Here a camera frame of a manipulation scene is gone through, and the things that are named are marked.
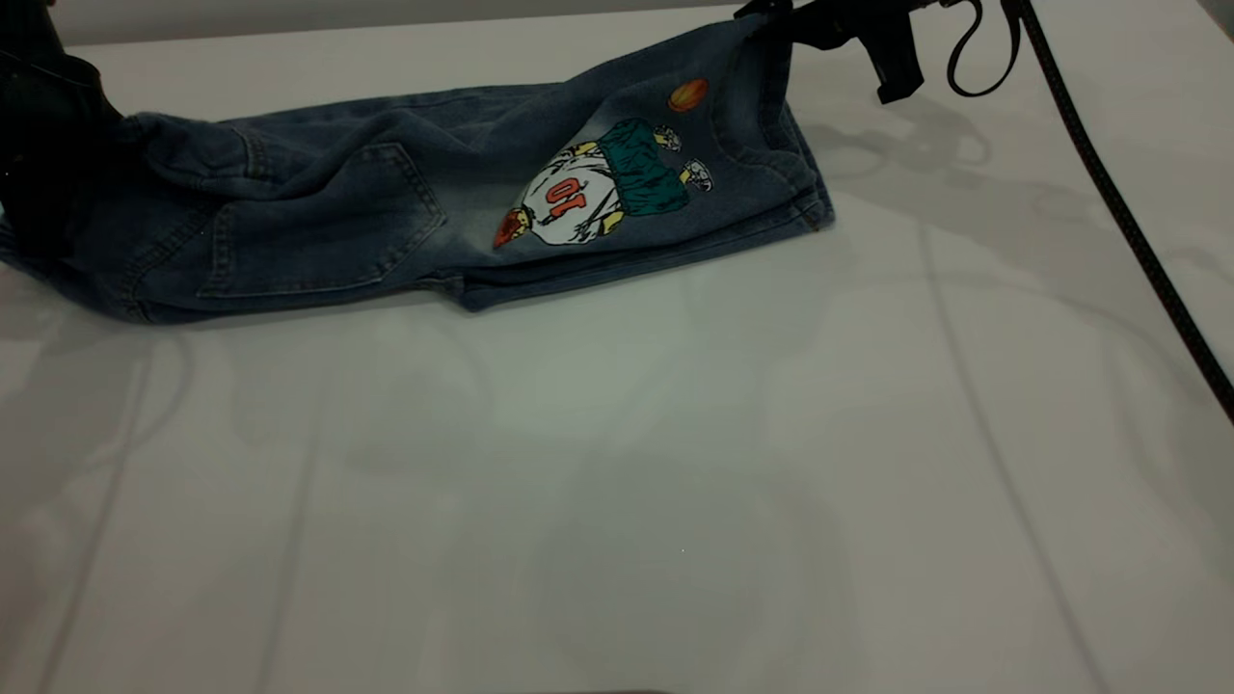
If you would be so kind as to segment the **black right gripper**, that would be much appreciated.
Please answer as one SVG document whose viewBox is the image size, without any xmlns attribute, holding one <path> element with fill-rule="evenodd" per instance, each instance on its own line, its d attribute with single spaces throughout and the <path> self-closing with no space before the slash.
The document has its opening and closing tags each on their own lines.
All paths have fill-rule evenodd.
<svg viewBox="0 0 1234 694">
<path fill-rule="evenodd" d="M 735 11 L 735 19 L 756 16 L 763 23 L 784 21 L 793 14 L 791 0 L 752 0 Z M 866 43 L 895 42 L 905 31 L 911 35 L 912 1 L 811 1 L 796 9 L 796 43 L 834 49 L 848 40 Z"/>
</svg>

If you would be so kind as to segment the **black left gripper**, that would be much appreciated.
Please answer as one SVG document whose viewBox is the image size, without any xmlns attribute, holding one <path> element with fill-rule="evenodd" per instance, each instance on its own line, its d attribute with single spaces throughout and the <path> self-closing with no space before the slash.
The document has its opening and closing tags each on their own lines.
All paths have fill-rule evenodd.
<svg viewBox="0 0 1234 694">
<path fill-rule="evenodd" d="M 120 119 L 93 63 L 65 53 L 2 54 L 2 193 L 14 194 L 2 195 L 2 207 L 20 254 L 72 254 L 72 198 L 59 194 L 95 170 Z"/>
</svg>

